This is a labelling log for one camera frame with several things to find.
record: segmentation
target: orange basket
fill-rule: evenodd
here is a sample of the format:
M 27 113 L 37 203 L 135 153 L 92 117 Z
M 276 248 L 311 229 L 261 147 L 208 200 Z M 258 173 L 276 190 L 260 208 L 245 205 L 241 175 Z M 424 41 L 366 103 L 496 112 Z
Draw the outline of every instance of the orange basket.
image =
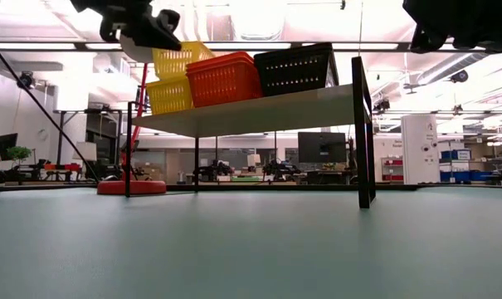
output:
M 153 115 L 193 108 L 192 93 L 186 76 L 148 83 L 146 89 Z
M 187 76 L 195 107 L 261 97 L 258 71 L 245 52 L 192 63 Z
M 202 42 L 182 42 L 181 51 L 153 49 L 154 70 L 160 80 L 186 75 L 186 65 L 215 55 Z

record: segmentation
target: ceiling duct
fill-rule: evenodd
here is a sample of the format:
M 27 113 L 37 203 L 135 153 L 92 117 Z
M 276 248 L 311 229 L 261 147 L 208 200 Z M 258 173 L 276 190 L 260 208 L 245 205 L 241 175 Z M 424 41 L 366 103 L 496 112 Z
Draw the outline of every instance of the ceiling duct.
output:
M 424 71 L 417 79 L 419 85 L 428 85 L 447 78 L 474 63 L 485 59 L 489 54 L 455 54 L 446 58 L 431 69 Z
M 94 57 L 94 68 L 97 72 L 122 74 L 130 77 L 130 65 L 116 53 L 100 53 Z

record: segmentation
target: white shelf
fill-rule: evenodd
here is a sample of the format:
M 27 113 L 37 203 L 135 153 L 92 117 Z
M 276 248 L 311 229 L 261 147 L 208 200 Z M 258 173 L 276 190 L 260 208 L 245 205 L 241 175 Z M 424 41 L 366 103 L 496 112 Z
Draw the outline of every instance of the white shelf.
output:
M 133 119 L 144 128 L 198 138 L 353 123 L 352 85 Z

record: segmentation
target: black basket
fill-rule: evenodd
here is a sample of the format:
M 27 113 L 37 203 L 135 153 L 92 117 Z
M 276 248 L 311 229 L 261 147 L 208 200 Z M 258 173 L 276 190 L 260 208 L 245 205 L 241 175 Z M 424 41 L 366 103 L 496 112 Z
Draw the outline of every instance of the black basket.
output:
M 264 96 L 339 85 L 330 42 L 254 56 Z

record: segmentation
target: small plant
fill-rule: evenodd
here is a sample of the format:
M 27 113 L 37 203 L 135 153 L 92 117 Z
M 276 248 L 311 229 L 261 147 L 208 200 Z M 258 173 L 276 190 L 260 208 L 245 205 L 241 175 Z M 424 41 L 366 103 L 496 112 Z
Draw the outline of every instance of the small plant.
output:
M 20 165 L 32 155 L 32 151 L 23 146 L 14 146 L 7 150 L 7 155 L 9 156 L 9 159 L 14 160 L 18 163 L 18 165 Z

